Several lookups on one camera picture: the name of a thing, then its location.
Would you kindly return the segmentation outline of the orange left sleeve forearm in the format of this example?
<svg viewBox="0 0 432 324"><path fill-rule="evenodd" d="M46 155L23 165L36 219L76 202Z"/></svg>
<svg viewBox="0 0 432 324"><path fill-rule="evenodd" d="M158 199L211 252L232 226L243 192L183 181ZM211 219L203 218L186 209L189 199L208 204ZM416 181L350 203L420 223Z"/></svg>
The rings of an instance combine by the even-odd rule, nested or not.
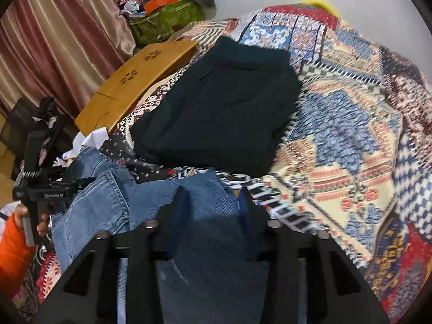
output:
<svg viewBox="0 0 432 324"><path fill-rule="evenodd" d="M1 295L13 298L23 284L35 247L26 244L22 215L16 209L6 221L1 238Z"/></svg>

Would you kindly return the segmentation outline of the person's left hand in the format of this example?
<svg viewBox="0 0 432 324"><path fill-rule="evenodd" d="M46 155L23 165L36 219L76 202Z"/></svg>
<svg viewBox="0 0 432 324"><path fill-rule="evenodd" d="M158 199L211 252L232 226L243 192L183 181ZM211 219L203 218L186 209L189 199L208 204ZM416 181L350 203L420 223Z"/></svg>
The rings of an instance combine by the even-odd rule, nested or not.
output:
<svg viewBox="0 0 432 324"><path fill-rule="evenodd" d="M21 229L24 230L23 226L23 218L28 214L28 209L23 204L18 204L14 210L14 220L15 224ZM49 222L50 222L51 211L48 207L46 207L41 214L41 222L37 225L37 232L40 236L44 236L49 231Z"/></svg>

